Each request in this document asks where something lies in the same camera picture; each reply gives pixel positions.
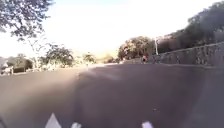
tree canopy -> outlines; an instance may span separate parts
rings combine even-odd
[[[141,57],[142,55],[151,55],[155,53],[154,40],[149,37],[138,36],[126,40],[122,44],[118,51],[118,57],[120,59],[131,59],[135,57]]]
[[[54,62],[54,63],[62,63],[63,65],[72,65],[73,62],[73,56],[71,50],[59,46],[59,45],[50,45],[50,49],[46,54],[45,61]]]
[[[171,33],[171,38],[160,41],[159,53],[224,41],[221,38],[224,36],[224,1],[214,3],[189,18],[188,22],[186,28]]]
[[[92,55],[91,53],[87,53],[83,55],[83,60],[86,62],[92,62],[95,63],[96,62],[96,58],[94,55]]]
[[[0,27],[19,40],[42,32],[42,22],[52,0],[0,0]]]

tree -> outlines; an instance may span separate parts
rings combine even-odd
[[[52,0],[1,0],[0,27],[19,40],[35,37],[43,31],[42,22],[48,18],[45,13],[52,4]]]
[[[61,63],[63,64],[63,66],[72,65],[73,56],[71,50],[59,45],[49,45],[51,48],[46,54],[46,59],[48,63]]]
[[[36,38],[27,38],[25,40],[25,44],[28,44],[35,57],[33,58],[33,64],[34,64],[34,67],[38,68],[39,67],[39,57],[40,57],[40,52],[41,50],[44,50],[46,49],[46,46],[47,46],[47,42],[46,42],[47,38],[45,37],[45,34],[41,33],[41,34],[38,34],[38,36]]]

road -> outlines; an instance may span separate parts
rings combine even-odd
[[[111,65],[0,78],[8,128],[223,127],[224,71],[193,66]]]

street lamp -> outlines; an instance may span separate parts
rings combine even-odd
[[[154,39],[155,39],[156,55],[158,55],[158,46],[157,46],[156,37]]]

sky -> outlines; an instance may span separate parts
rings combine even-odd
[[[48,40],[82,52],[118,48],[136,36],[157,37],[186,27],[217,0],[55,0],[44,21]],[[0,56],[32,54],[28,45],[0,33]]]

